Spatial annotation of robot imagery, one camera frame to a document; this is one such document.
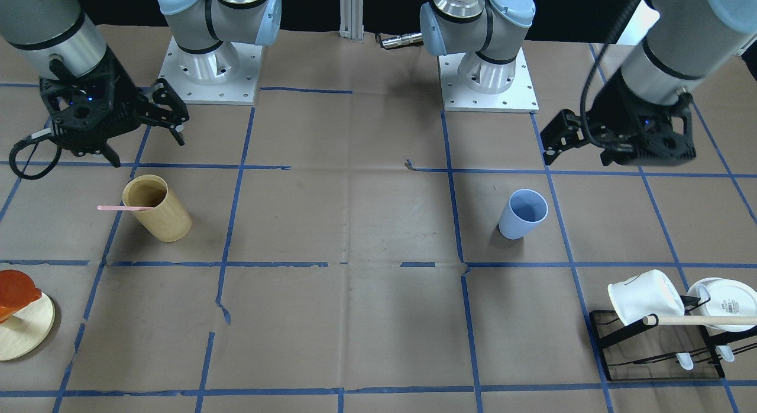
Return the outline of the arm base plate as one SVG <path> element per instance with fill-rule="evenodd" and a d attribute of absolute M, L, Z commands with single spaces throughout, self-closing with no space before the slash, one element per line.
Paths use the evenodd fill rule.
<path fill-rule="evenodd" d="M 438 57 L 444 110 L 533 114 L 540 106 L 523 49 L 504 71 L 492 70 L 481 79 L 478 73 L 464 77 L 458 68 L 464 54 Z"/>
<path fill-rule="evenodd" d="M 222 43 L 214 51 L 191 54 L 171 38 L 159 77 L 187 105 L 254 105 L 264 49 Z"/>

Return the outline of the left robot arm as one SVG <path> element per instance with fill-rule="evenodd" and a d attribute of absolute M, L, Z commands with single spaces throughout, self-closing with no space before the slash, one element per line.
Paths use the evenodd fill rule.
<path fill-rule="evenodd" d="M 563 109 L 541 130 L 543 160 L 593 144 L 604 166 L 675 167 L 697 157 L 692 92 L 755 37 L 755 0 L 632 0 L 659 12 L 586 108 L 597 73 L 587 75 L 578 112 Z M 463 53 L 464 85 L 482 94 L 509 87 L 516 55 L 535 19 L 533 0 L 431 0 L 420 9 L 420 34 L 433 56 Z"/>

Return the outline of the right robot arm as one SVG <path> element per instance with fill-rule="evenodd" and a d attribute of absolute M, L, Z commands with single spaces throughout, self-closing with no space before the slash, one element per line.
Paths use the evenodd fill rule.
<path fill-rule="evenodd" d="M 157 0 L 191 82 L 220 82 L 238 69 L 235 43 L 270 46 L 282 0 Z M 50 122 L 14 144 L 9 166 L 22 179 L 51 172 L 67 150 L 121 165 L 111 138 L 141 125 L 163 127 L 184 146 L 186 103 L 165 77 L 132 81 L 78 0 L 2 0 L 2 37 L 40 76 Z"/>

